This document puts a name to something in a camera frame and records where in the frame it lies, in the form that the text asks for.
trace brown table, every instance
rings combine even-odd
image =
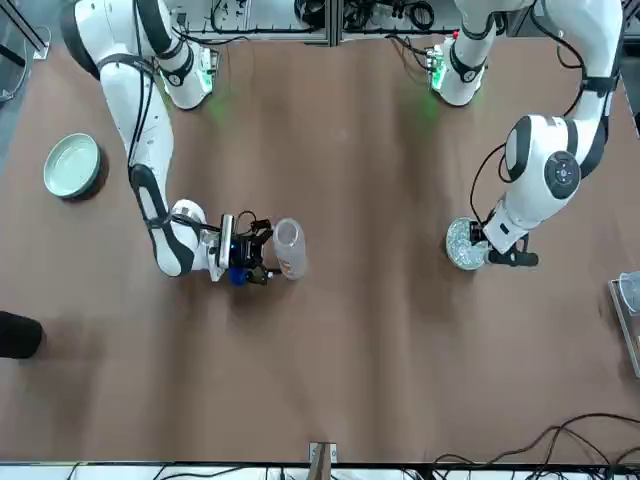
[[[486,460],[575,414],[640,416],[606,290],[640,268],[622,88],[603,164],[532,236],[539,268],[463,273],[442,248],[486,153],[521,115],[573,98],[554,48],[499,42],[482,91],[455,109],[410,80],[388,41],[232,46],[218,95],[170,108],[169,193],[210,219],[252,208],[302,223],[304,280],[245,289],[159,271],[100,85],[54,48],[0,179],[0,305],[48,332],[39,360],[0,362],[0,456],[304,461],[309,441],[330,440],[343,462]],[[78,130],[110,173],[69,204],[45,191],[42,165]],[[496,163],[483,212],[504,188]],[[640,440],[611,422],[577,430],[612,454]],[[554,459],[588,461],[567,439]]]

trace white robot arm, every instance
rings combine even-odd
[[[255,219],[250,232],[235,235],[231,215],[214,227],[205,223],[196,203],[178,200],[169,210],[167,202],[173,132],[153,80],[155,68],[146,59],[157,61],[173,103],[189,110],[211,93],[200,64],[209,51],[172,31],[163,0],[79,0],[64,8],[61,28],[71,55],[102,85],[160,269],[169,276],[209,270],[218,281],[232,267],[242,276],[236,283],[266,284],[279,273],[262,265],[263,246],[272,233],[268,221]]]
[[[468,103],[478,89],[495,37],[494,13],[529,7],[534,0],[456,0],[463,16],[458,38],[443,46],[442,98]],[[527,115],[506,141],[510,189],[482,225],[472,223],[472,243],[486,240],[487,260],[535,265],[537,256],[516,242],[560,211],[602,158],[611,94],[618,79],[622,8],[611,0],[538,0],[547,18],[583,60],[580,97],[573,117]]]

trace bowl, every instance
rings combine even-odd
[[[100,149],[91,136],[74,133],[51,149],[44,163],[44,184],[58,198],[87,192],[100,171]]]

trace clear plastic cup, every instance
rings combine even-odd
[[[307,251],[302,227],[292,218],[283,218],[273,232],[273,244],[282,274],[298,280],[307,271]]]
[[[618,285],[629,312],[634,315],[640,313],[640,272],[621,273]]]

